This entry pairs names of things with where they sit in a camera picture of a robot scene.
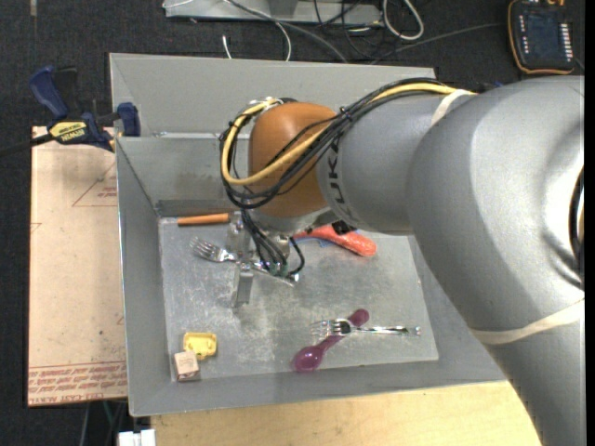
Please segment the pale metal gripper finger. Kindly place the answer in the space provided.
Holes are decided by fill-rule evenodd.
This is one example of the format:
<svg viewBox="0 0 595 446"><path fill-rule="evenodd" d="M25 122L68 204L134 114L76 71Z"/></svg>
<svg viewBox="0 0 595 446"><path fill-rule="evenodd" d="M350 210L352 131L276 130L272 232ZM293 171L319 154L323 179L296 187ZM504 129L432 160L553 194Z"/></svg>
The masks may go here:
<svg viewBox="0 0 595 446"><path fill-rule="evenodd" d="M233 279L233 292L231 303L234 308L240 308L250 302L254 271L248 262L239 262L236 265Z"/></svg>
<svg viewBox="0 0 595 446"><path fill-rule="evenodd" d="M229 224L226 238L226 249L237 258L251 258L254 254L252 237L245 229L242 220Z"/></svg>

